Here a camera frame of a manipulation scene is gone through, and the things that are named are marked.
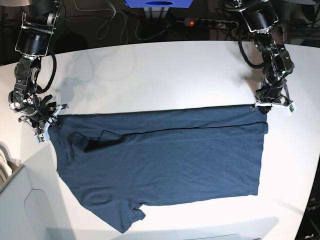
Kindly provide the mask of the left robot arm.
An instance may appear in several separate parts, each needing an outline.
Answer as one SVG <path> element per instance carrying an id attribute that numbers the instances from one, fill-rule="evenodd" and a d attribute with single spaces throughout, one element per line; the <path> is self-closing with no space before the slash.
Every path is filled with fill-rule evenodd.
<path id="1" fill-rule="evenodd" d="M 251 68 L 262 69 L 264 75 L 259 89 L 255 91 L 256 102 L 251 108 L 267 114 L 277 107 L 291 115 L 296 107 L 290 99 L 286 77 L 292 74 L 295 65 L 285 47 L 282 31 L 277 27 L 279 18 L 273 6 L 268 0 L 234 0 L 225 10 L 238 12 L 243 17 L 263 60 L 260 64 L 250 62 L 242 44 L 245 28 L 241 27 L 238 34 L 240 53 Z"/>

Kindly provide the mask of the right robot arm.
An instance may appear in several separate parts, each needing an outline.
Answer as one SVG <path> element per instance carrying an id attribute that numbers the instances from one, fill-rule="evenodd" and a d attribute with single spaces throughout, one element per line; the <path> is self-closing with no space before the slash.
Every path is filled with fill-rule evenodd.
<path id="1" fill-rule="evenodd" d="M 49 128 L 62 127 L 58 114 L 68 108 L 67 104 L 53 101 L 51 94 L 40 97 L 50 89 L 57 71 L 57 59 L 54 53 L 50 54 L 49 47 L 61 5 L 57 0 L 14 0 L 9 5 L 22 9 L 22 23 L 15 45 L 15 51 L 21 57 L 14 69 L 15 84 L 8 94 L 9 107 L 22 114 L 18 120 L 29 125 L 36 142 L 45 143 L 50 140 Z M 38 76 L 42 58 L 49 54 L 52 73 L 47 85 L 41 87 Z"/>

